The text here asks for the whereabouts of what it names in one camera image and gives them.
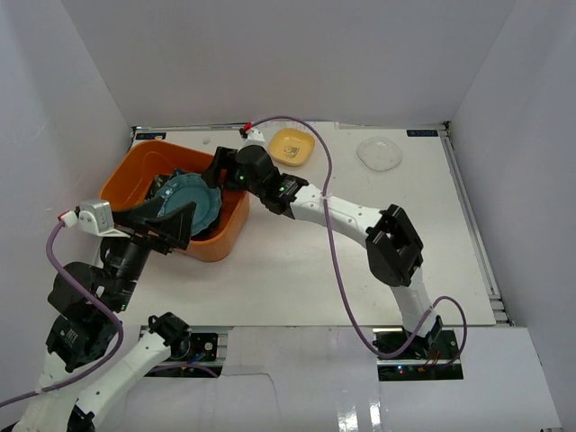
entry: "black label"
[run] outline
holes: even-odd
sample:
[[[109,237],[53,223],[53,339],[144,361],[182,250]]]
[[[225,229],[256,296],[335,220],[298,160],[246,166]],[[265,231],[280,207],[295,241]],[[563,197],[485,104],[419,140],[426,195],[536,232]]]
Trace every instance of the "black label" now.
[[[408,129],[406,133],[409,137],[437,137],[437,130],[426,130],[426,129]]]
[[[135,140],[164,140],[165,132],[141,132],[136,134]]]

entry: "square yellow dish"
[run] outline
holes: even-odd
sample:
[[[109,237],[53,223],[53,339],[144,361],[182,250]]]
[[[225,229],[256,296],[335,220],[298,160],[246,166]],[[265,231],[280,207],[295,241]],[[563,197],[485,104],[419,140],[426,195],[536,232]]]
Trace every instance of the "square yellow dish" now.
[[[273,160],[290,167],[299,167],[308,160],[314,150],[314,137],[296,129],[279,130],[268,146]]]

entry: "plate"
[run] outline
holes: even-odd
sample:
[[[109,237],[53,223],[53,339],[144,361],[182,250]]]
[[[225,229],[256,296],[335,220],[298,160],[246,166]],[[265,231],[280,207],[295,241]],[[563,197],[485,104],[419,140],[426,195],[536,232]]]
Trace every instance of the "plate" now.
[[[192,219],[192,236],[208,228],[218,217],[222,206],[220,189],[211,189],[200,175],[195,173],[179,175],[168,180],[155,196],[164,198],[158,216],[164,216],[185,204],[196,203]]]

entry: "yellow plate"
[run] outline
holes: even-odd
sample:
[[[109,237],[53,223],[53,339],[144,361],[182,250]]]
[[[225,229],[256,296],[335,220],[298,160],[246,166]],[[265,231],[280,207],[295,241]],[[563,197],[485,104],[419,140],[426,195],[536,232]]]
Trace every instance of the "yellow plate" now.
[[[296,129],[279,130],[268,146],[272,159],[290,167],[299,167],[314,150],[314,137]]]

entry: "white wall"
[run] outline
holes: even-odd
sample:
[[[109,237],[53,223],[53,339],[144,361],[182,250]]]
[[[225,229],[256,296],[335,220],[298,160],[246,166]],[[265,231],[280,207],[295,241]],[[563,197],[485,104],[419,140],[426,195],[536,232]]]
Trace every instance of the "white wall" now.
[[[453,118],[514,0],[64,0],[130,125]]]
[[[130,129],[59,0],[0,2],[0,401],[33,390],[56,312],[44,255],[57,215],[97,196]],[[62,261],[93,258],[76,231]],[[0,428],[23,405],[0,410]]]
[[[512,318],[576,430],[576,4],[517,2],[454,118],[454,146]]]

